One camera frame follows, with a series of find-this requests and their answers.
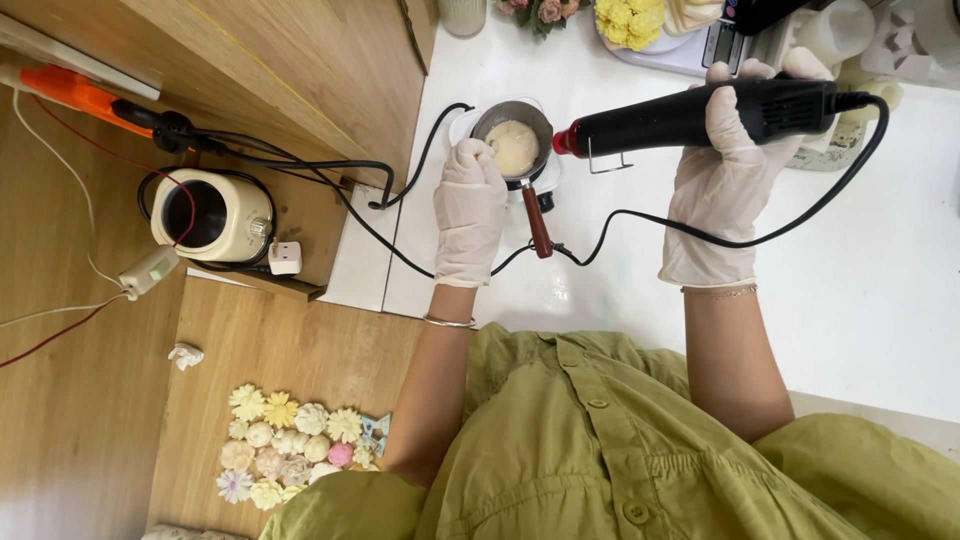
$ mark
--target glass jar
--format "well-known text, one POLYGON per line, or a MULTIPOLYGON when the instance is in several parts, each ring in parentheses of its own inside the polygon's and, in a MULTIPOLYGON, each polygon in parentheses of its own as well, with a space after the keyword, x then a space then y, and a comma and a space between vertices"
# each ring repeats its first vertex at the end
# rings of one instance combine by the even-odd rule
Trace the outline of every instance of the glass jar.
POLYGON ((456 37, 473 37, 487 22, 487 0, 437 0, 440 20, 456 37))

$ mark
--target wooden handle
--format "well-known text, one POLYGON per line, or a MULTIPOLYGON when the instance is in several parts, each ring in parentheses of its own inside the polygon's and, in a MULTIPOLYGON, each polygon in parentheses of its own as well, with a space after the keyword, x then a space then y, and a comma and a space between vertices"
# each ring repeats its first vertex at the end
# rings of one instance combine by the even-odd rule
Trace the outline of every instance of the wooden handle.
POLYGON ((537 248, 537 257, 548 258, 553 255, 553 245, 550 243, 550 233, 543 224, 543 214, 540 213, 540 203, 537 202, 537 191, 531 185, 523 187, 523 204, 527 207, 527 217, 530 218, 530 233, 534 237, 534 247, 537 248))

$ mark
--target green shirt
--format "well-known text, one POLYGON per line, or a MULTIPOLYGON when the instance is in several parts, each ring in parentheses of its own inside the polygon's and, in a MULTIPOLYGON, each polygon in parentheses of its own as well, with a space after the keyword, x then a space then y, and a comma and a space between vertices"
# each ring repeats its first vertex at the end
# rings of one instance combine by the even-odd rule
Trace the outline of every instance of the green shirt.
POLYGON ((753 446, 689 401, 682 356, 612 332, 470 343, 465 422, 427 492, 319 479, 261 540, 960 538, 960 466, 861 418, 753 446))

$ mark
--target small saucepan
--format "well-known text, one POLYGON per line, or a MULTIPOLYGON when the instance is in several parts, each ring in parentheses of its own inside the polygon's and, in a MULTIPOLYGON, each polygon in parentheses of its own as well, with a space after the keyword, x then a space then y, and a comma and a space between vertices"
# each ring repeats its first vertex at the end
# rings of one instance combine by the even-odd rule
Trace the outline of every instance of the small saucepan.
POLYGON ((529 103, 505 101, 487 109, 477 120, 470 135, 485 140, 496 125, 507 120, 516 120, 529 126, 534 131, 534 135, 537 136, 540 152, 537 154, 533 166, 520 176, 505 176, 504 180, 520 182, 523 204, 527 208, 527 216, 530 218, 530 233, 534 238, 537 257, 548 258, 553 255, 553 244, 550 243, 550 234, 546 230, 546 225, 543 224, 543 214, 540 213, 540 204, 537 202, 537 191, 530 183, 530 177, 546 165, 550 152, 553 151, 553 126, 547 121, 543 112, 529 103))

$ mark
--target person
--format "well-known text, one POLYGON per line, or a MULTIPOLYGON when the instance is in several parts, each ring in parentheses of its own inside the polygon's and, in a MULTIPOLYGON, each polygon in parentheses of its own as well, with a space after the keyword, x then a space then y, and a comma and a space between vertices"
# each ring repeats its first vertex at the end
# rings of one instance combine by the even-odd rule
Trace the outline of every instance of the person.
MULTIPOLYGON (((829 78, 804 49, 784 71, 829 78)), ((684 149, 669 217, 745 241, 800 138, 757 147, 735 107, 714 91, 713 147, 684 149)), ((464 328, 504 224, 492 156, 461 141, 434 194, 436 286, 384 472, 318 479, 261 538, 960 538, 960 466, 859 417, 794 417, 753 248, 666 230, 659 277, 683 287, 685 362, 621 333, 464 328)))

